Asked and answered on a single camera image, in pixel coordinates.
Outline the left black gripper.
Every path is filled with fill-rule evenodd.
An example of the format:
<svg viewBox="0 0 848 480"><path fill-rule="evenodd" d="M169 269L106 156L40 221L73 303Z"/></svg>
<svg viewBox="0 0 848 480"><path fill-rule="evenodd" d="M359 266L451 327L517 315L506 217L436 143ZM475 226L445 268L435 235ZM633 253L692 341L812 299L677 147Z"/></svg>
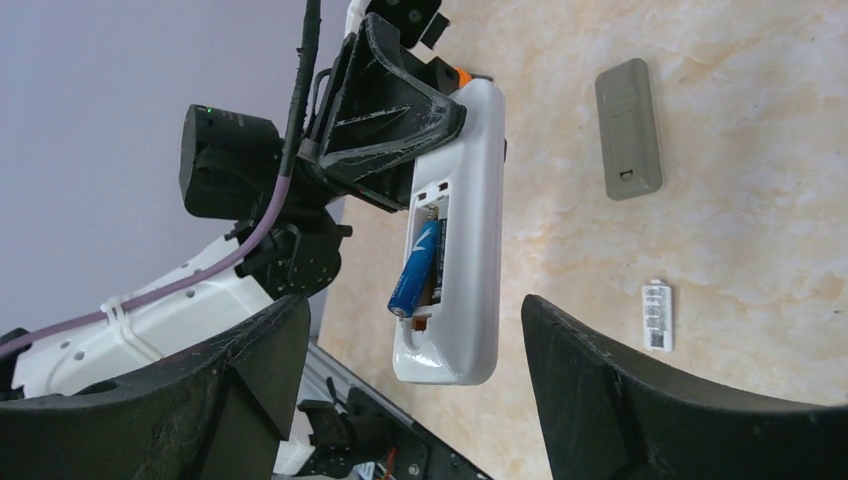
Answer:
<svg viewBox="0 0 848 480"><path fill-rule="evenodd" d="M457 139L464 125L467 110L450 97L460 84L454 67L419 60L402 46L400 28L366 14L342 44L308 134L317 152L301 174L313 196L406 209L414 161Z"/></svg>

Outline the blue block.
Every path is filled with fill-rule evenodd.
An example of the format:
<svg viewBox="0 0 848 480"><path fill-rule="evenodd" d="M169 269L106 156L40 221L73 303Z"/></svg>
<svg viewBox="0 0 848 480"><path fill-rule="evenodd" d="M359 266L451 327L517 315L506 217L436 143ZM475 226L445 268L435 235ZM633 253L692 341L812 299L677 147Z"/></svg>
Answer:
<svg viewBox="0 0 848 480"><path fill-rule="evenodd" d="M424 222L406 260L402 273L388 301L389 311L400 317L410 318L417 308L420 296L427 283L439 236L439 222Z"/></svg>

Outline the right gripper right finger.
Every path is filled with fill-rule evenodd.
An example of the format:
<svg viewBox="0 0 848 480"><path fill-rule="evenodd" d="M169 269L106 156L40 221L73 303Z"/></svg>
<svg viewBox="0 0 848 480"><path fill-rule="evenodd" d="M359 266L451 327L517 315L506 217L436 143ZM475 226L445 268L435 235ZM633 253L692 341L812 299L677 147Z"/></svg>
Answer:
<svg viewBox="0 0 848 480"><path fill-rule="evenodd" d="M722 385L674 368L538 295L526 358L557 479L843 479L847 409Z"/></svg>

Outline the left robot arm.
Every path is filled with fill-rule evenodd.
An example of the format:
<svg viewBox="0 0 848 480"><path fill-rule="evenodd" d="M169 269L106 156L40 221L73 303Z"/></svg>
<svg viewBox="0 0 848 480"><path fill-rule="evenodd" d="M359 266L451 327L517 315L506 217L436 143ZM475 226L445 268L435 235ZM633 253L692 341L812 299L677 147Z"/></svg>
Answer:
<svg viewBox="0 0 848 480"><path fill-rule="evenodd" d="M98 310L1 340L1 397L72 395L221 333L286 295L312 296L341 267L349 226L329 205L351 196L407 209L413 164L456 140L470 75L418 59L433 31L419 10L372 11L333 65L315 67L319 18L309 10L284 129L202 105L183 124L179 184L193 216L233 228L176 270Z"/></svg>

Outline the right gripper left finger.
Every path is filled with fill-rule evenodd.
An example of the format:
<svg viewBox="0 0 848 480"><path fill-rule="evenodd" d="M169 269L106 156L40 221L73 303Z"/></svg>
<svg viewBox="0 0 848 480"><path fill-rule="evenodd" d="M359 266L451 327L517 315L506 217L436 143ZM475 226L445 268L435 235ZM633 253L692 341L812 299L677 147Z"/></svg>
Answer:
<svg viewBox="0 0 848 480"><path fill-rule="evenodd" d="M237 326L73 395L1 406L5 479L268 479L290 434L310 308Z"/></svg>

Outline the white remote control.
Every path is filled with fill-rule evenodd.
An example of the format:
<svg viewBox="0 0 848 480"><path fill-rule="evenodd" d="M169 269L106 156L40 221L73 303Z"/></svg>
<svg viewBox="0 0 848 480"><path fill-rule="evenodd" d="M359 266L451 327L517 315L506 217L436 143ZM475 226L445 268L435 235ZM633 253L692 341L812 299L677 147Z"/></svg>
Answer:
<svg viewBox="0 0 848 480"><path fill-rule="evenodd" d="M465 122L455 140L416 160L405 240L410 253L430 209L438 211L441 296L423 296L413 317L398 319L393 369L407 383L479 385L498 358L505 95L473 79L450 98Z"/></svg>
<svg viewBox="0 0 848 480"><path fill-rule="evenodd" d="M649 67L633 58L594 83L607 196L628 200L661 189L663 170Z"/></svg>

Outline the white remote battery cover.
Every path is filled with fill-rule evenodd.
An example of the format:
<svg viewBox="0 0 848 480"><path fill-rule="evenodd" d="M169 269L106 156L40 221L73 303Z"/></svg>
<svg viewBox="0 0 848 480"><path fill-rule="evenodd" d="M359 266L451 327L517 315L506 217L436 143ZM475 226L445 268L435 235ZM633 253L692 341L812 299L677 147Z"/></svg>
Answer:
<svg viewBox="0 0 848 480"><path fill-rule="evenodd" d="M646 349L674 350L673 290L660 279L642 286L643 343Z"/></svg>

